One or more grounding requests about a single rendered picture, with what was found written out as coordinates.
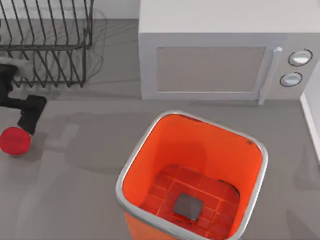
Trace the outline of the pale microwave oven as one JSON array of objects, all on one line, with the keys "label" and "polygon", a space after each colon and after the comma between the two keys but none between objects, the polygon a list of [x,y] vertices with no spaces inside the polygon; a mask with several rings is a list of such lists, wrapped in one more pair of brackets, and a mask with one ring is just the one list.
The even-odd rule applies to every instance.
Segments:
[{"label": "pale microwave oven", "polygon": [[[320,61],[320,0],[141,0],[139,35],[284,34],[287,40],[266,100],[299,100]],[[300,67],[288,62],[293,52],[310,50]],[[301,83],[283,87],[282,76],[300,73]]]}]

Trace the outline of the large round microwave knob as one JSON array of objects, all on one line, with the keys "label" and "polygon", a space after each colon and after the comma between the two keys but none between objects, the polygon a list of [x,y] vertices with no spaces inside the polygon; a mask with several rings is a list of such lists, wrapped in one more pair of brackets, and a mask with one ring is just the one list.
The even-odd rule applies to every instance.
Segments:
[{"label": "large round microwave knob", "polygon": [[288,63],[293,67],[302,67],[308,64],[312,58],[313,53],[308,49],[304,49],[293,52],[288,58]]}]

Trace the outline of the small round microwave knob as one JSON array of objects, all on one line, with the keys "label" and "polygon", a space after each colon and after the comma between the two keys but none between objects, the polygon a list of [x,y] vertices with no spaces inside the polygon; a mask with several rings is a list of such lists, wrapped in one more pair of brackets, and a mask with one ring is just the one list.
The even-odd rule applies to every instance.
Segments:
[{"label": "small round microwave knob", "polygon": [[303,76],[298,72],[293,72],[282,76],[280,79],[280,84],[283,87],[291,88],[299,85],[303,80]]}]

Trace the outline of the dark grey square block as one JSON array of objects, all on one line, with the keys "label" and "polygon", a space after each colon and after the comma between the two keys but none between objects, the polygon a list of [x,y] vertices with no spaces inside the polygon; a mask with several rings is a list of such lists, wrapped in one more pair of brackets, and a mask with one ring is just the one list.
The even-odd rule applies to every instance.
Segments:
[{"label": "dark grey square block", "polygon": [[202,213],[203,206],[204,202],[202,200],[183,192],[178,195],[173,206],[173,212],[195,222]]}]

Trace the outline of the grey microwave door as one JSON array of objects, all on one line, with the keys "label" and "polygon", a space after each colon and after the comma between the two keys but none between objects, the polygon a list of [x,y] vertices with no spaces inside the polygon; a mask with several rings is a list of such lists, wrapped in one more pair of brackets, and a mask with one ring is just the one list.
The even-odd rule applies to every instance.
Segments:
[{"label": "grey microwave door", "polygon": [[140,33],[145,100],[256,101],[279,33]]}]

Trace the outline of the red round ball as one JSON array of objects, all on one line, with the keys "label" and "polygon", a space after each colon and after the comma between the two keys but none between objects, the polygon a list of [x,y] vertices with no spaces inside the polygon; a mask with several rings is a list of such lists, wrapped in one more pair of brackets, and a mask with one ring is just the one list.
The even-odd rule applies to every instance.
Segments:
[{"label": "red round ball", "polygon": [[0,136],[0,150],[12,156],[25,154],[31,146],[32,138],[19,127],[9,127]]}]

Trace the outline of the orange bin with grey rim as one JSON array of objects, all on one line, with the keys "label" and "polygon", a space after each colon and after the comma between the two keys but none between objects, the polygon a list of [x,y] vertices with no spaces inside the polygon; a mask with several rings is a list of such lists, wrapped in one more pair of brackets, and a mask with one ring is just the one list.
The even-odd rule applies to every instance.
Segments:
[{"label": "orange bin with grey rim", "polygon": [[[132,240],[244,240],[268,160],[245,133],[186,112],[160,114],[116,182]],[[203,201],[197,221],[173,212],[181,193]]]}]

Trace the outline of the pale grey rounded box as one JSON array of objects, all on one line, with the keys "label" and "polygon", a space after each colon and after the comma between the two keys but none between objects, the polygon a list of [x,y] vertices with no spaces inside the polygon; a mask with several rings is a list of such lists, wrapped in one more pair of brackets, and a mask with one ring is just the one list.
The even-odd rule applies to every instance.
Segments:
[{"label": "pale grey rounded box", "polygon": [[0,64],[17,67],[17,76],[28,78],[34,74],[33,63],[29,60],[0,56]]}]

